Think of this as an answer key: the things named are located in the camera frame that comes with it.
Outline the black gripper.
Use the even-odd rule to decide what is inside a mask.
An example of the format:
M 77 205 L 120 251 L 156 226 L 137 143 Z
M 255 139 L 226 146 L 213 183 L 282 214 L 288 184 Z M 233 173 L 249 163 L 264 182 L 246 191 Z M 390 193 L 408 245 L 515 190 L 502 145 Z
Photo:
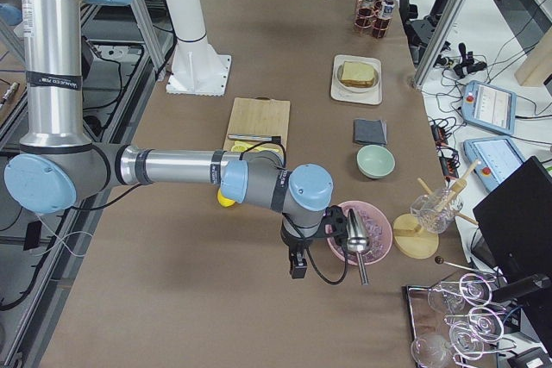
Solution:
M 299 225 L 287 214 L 283 214 L 282 240 L 288 245 L 290 253 L 303 253 L 316 239 L 333 239 L 341 248 L 345 248 L 348 239 L 348 219 L 339 206 L 329 206 L 319 213 L 315 223 Z

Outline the white arm base mount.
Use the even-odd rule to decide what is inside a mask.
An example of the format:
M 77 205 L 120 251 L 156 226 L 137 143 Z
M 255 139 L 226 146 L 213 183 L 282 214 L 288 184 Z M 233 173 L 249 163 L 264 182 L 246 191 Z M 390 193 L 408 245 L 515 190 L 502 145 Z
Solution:
M 166 0 L 176 47 L 166 91 L 170 94 L 221 97 L 231 57 L 209 43 L 200 0 Z

